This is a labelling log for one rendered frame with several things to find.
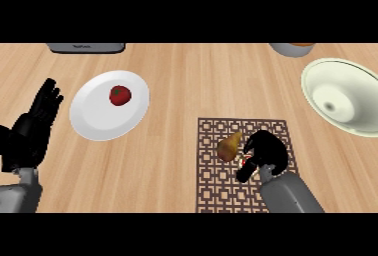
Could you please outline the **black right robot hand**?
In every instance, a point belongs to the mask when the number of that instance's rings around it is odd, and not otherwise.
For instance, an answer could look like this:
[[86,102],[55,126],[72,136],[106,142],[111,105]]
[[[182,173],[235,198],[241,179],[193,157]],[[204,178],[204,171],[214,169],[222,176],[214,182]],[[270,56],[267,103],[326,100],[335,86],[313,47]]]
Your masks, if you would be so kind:
[[279,175],[288,167],[286,146],[281,139],[267,131],[258,130],[248,138],[244,153],[253,151],[242,168],[236,171],[236,179],[245,183],[258,167],[273,165],[272,175]]

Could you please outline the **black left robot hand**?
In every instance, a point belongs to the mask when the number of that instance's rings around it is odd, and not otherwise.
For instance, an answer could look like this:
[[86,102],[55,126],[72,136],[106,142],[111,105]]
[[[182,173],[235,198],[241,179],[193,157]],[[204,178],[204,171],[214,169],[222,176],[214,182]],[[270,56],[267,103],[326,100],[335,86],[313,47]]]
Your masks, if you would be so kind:
[[12,172],[18,168],[37,168],[43,162],[62,100],[56,81],[47,78],[28,112],[19,116],[12,128],[0,125],[3,172]]

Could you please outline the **cupcake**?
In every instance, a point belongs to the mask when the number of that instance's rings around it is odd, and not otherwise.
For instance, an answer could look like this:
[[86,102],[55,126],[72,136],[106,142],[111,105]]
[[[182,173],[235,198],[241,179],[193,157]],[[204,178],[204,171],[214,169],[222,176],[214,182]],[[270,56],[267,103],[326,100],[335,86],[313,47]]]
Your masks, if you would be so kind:
[[[239,156],[238,164],[239,164],[239,169],[245,166],[247,160],[251,158],[251,154],[244,154]],[[255,167],[255,170],[253,172],[251,177],[254,177],[258,174],[258,166]]]

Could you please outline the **brown patterned placemat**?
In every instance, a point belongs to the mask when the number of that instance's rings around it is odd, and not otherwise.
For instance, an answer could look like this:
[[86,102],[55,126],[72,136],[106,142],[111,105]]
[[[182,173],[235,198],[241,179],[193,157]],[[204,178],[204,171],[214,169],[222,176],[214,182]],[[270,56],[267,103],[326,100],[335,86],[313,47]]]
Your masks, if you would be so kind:
[[269,209],[260,196],[261,181],[255,175],[247,183],[236,180],[239,158],[224,162],[217,157],[217,144],[238,131],[242,138],[238,155],[250,135],[267,130],[284,142],[288,150],[288,171],[298,173],[288,124],[275,119],[198,119],[196,142],[196,213],[267,213]]

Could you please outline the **pale cream bowl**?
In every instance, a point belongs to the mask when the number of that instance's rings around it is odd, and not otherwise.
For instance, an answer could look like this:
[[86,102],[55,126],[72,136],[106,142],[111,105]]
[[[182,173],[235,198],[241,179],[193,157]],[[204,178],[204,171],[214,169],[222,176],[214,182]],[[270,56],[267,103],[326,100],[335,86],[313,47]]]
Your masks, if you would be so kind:
[[301,90],[319,116],[343,131],[378,138],[378,74],[340,58],[312,61]]

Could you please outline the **brown pear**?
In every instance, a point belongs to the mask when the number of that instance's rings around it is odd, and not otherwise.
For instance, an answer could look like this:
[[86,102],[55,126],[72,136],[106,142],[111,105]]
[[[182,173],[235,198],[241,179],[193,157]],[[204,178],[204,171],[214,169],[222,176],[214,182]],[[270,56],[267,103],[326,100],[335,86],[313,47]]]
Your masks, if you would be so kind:
[[242,133],[236,132],[219,142],[217,156],[224,162],[230,162],[236,157],[241,137]]

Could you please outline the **white plate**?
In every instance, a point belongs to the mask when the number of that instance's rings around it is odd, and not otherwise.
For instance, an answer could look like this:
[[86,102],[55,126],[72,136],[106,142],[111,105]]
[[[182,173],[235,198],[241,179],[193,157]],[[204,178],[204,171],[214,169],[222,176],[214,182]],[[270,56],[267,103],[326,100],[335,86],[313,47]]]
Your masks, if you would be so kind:
[[[121,106],[111,102],[117,86],[131,93]],[[118,138],[142,121],[149,99],[148,84],[136,73],[124,70],[102,73],[86,82],[71,102],[69,121],[75,132],[92,141]]]

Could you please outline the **red tomato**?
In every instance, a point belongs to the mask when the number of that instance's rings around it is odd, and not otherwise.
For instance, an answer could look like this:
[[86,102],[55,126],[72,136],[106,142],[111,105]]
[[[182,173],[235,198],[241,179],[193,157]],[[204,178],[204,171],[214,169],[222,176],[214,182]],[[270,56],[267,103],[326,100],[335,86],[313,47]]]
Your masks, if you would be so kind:
[[111,89],[109,101],[115,106],[123,106],[131,100],[131,91],[126,86],[117,85]]

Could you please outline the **grey cup with orange content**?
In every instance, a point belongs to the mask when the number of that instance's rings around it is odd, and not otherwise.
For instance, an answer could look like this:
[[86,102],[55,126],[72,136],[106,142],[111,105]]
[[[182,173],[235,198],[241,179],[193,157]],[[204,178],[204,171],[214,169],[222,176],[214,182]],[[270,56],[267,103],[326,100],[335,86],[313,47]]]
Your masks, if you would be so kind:
[[315,45],[295,45],[291,43],[270,43],[273,50],[286,57],[303,57],[306,56]]

